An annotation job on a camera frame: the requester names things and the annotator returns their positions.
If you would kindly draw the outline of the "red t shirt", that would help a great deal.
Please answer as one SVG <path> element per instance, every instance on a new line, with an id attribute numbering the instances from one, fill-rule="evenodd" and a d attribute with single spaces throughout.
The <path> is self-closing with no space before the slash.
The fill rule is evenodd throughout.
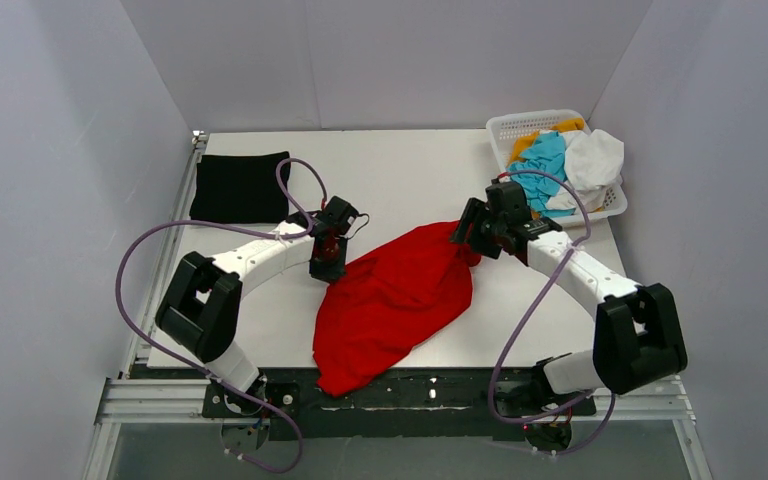
<path id="1" fill-rule="evenodd" d="M 350 262 L 327 288 L 312 344 L 323 392 L 368 385 L 471 306 L 481 257 L 451 242 L 456 226 L 416 227 Z"/>

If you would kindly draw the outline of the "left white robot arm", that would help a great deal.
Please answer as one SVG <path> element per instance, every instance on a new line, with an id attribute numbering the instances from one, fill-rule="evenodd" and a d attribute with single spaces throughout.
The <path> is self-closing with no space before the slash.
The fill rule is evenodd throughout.
<path id="1" fill-rule="evenodd" d="M 296 212 L 235 249 L 213 256 L 186 254 L 160 302 L 156 326 L 214 377 L 249 391 L 260 371 L 235 340 L 241 300 L 297 265 L 306 264 L 316 280 L 337 282 L 346 273 L 348 232 L 360 216 L 334 196 L 323 209 Z"/>

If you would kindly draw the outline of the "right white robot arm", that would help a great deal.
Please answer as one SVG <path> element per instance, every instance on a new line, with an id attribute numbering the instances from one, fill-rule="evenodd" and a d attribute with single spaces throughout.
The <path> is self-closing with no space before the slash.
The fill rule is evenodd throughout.
<path id="1" fill-rule="evenodd" d="M 671 291 L 614 272 L 580 250 L 559 224 L 533 218 L 518 183 L 494 181 L 485 199 L 469 199 L 450 240 L 484 257 L 516 257 L 592 315 L 591 349 L 531 368 L 533 399 L 549 401 L 598 388 L 625 394 L 686 369 L 688 355 Z"/>

